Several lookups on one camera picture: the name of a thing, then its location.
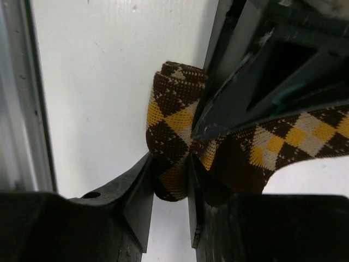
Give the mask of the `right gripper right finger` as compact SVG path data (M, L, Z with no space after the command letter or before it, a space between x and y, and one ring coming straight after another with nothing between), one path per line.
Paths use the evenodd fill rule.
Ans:
M348 261L348 199L238 194L187 160L197 261Z

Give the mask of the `brown orange argyle sock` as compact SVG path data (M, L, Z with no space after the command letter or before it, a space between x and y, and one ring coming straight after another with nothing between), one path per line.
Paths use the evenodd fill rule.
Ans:
M293 163L348 155L348 105L268 120L209 140L192 138L207 79L202 69L171 61L154 75L146 143L156 164L158 198L176 202L187 197L184 163L191 154L240 193L261 193L276 171Z

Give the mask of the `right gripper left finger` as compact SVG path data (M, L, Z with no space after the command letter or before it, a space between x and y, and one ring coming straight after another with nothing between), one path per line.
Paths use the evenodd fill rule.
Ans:
M141 261L146 253L154 160L81 198L1 193L1 261Z

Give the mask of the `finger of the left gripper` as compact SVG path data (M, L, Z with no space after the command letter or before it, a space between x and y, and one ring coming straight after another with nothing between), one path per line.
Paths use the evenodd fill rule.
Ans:
M220 1L192 137L348 103L348 1Z

